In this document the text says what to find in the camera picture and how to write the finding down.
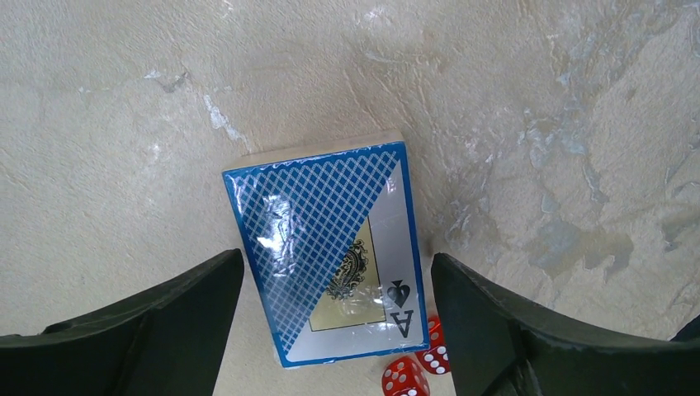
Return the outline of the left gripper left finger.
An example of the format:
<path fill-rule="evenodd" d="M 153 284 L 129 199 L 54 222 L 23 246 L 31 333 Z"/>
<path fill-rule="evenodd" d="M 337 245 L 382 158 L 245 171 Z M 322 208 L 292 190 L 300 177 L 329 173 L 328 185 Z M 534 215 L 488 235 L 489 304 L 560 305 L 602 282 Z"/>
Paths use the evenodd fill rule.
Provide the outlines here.
<path fill-rule="evenodd" d="M 210 395 L 244 278 L 240 250 L 114 304 L 1 339 L 4 395 Z"/>

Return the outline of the blue playing card deck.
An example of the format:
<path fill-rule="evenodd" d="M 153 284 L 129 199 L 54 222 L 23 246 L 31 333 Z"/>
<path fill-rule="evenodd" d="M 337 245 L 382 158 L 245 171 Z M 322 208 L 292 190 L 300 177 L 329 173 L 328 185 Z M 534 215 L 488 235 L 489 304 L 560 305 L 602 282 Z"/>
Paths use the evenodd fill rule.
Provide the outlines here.
<path fill-rule="evenodd" d="M 399 131 L 251 154 L 222 177 L 284 368 L 427 348 Z"/>

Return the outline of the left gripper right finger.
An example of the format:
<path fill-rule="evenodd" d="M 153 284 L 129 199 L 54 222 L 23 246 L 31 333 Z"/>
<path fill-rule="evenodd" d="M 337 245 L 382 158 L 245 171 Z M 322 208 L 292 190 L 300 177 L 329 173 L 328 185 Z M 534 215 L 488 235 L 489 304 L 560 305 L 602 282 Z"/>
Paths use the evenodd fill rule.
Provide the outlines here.
<path fill-rule="evenodd" d="M 438 253 L 433 293 L 459 395 L 696 395 L 699 321 L 661 341 L 557 313 Z"/>

